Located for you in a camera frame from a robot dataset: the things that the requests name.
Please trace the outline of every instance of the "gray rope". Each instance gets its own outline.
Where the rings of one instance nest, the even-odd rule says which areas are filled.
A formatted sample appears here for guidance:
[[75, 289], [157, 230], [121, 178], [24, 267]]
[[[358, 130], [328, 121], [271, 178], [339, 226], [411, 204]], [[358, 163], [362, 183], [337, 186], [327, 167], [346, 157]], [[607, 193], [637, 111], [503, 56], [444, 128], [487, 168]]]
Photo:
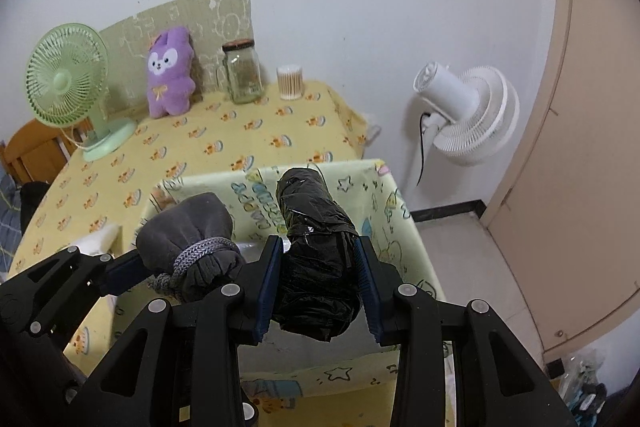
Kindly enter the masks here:
[[174, 272], [171, 275], [161, 273], [152, 277], [149, 281], [149, 287], [160, 295], [169, 295], [182, 302], [180, 287], [187, 275], [187, 270], [205, 255], [211, 255], [220, 250], [233, 250], [240, 253], [238, 245], [226, 237], [207, 237], [182, 250], [175, 258]]

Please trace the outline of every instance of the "glass jar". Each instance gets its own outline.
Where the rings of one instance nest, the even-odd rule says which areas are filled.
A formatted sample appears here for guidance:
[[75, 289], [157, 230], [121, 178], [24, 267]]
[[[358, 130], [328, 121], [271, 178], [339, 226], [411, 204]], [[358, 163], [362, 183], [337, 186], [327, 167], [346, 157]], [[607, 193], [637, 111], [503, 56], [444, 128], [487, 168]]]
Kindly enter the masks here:
[[222, 45], [228, 91], [234, 103], [249, 103], [262, 96], [260, 61], [253, 39], [241, 39]]

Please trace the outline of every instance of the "tile floor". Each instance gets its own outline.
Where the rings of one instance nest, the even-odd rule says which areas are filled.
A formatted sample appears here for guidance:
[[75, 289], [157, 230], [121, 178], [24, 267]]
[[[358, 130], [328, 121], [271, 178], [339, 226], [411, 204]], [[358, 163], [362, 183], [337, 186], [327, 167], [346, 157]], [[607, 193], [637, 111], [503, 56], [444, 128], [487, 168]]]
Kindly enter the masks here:
[[484, 299], [542, 365], [542, 343], [509, 266], [475, 214], [416, 223], [449, 302]]

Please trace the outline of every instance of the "cotton swab container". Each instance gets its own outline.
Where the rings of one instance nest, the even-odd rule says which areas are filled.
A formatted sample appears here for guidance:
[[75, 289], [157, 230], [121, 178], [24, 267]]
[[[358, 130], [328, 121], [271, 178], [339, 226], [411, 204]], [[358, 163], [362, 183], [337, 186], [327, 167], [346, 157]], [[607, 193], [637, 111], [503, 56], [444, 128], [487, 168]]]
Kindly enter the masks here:
[[276, 70], [278, 74], [278, 89], [283, 100], [297, 100], [302, 97], [302, 68], [296, 65], [281, 66]]

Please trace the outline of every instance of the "fan grille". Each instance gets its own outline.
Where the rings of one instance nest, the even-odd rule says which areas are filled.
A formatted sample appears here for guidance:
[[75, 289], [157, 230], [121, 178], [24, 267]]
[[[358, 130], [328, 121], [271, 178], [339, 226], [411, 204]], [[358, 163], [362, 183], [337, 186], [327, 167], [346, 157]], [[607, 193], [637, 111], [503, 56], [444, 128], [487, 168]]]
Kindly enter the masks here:
[[444, 126], [433, 144], [453, 163], [475, 165], [509, 139], [520, 103], [511, 83], [490, 66], [465, 71], [460, 80], [478, 90], [478, 109], [466, 120]]
[[87, 117], [107, 78], [107, 50], [93, 29], [65, 24], [40, 39], [27, 64], [25, 89], [42, 123], [66, 127]]

